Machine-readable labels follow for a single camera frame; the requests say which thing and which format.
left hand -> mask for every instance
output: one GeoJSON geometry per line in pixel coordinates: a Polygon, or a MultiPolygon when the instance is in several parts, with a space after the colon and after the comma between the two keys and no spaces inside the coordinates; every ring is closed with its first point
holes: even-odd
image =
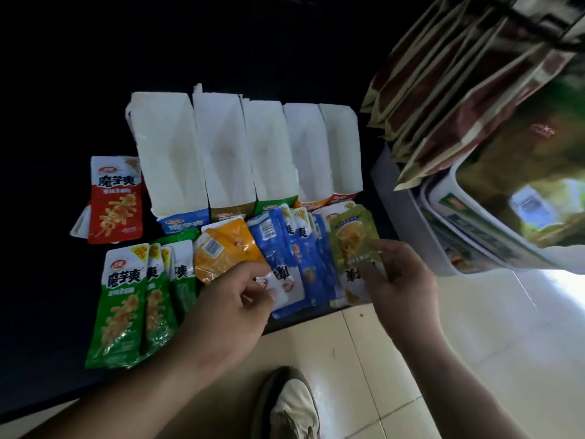
{"type": "Polygon", "coordinates": [[[271,290],[254,278],[269,272],[266,263],[242,262],[203,288],[167,346],[183,371],[212,382],[252,352],[274,309],[271,290]]]}

orange snack packet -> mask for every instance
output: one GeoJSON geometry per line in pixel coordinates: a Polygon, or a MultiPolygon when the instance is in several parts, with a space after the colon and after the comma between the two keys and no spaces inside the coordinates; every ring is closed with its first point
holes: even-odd
{"type": "Polygon", "coordinates": [[[205,233],[207,230],[212,229],[223,234],[226,240],[243,251],[245,256],[244,260],[253,260],[254,262],[266,261],[243,218],[230,219],[226,223],[222,223],[212,223],[207,227],[203,227],[203,232],[205,233]]]}
{"type": "Polygon", "coordinates": [[[193,248],[195,276],[205,284],[219,277],[232,266],[249,260],[244,251],[220,232],[219,228],[206,229],[195,241],[193,248]]]}

right hand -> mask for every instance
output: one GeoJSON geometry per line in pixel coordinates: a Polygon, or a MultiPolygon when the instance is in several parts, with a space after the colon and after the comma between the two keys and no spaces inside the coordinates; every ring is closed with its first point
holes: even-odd
{"type": "Polygon", "coordinates": [[[368,262],[359,265],[380,323],[402,352],[445,339],[435,274],[407,243],[374,240],[387,278],[368,262]]]}

foot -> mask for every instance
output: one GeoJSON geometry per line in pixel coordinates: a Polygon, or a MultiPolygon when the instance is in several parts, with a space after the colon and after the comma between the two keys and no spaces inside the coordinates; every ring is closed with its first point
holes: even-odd
{"type": "Polygon", "coordinates": [[[319,414],[301,372],[283,366],[260,391],[252,420],[252,439],[318,439],[319,414]]]}

hand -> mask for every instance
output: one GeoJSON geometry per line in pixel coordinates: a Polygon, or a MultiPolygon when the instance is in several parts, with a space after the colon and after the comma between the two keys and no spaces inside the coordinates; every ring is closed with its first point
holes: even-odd
{"type": "Polygon", "coordinates": [[[168,345],[183,371],[193,370],[208,384],[250,354],[274,307],[271,290],[253,279],[269,272],[266,263],[242,262],[203,288],[168,345]]]}
{"type": "Polygon", "coordinates": [[[380,323],[404,353],[405,349],[441,343],[435,275],[407,243],[375,240],[388,278],[370,263],[358,266],[380,323]]]}

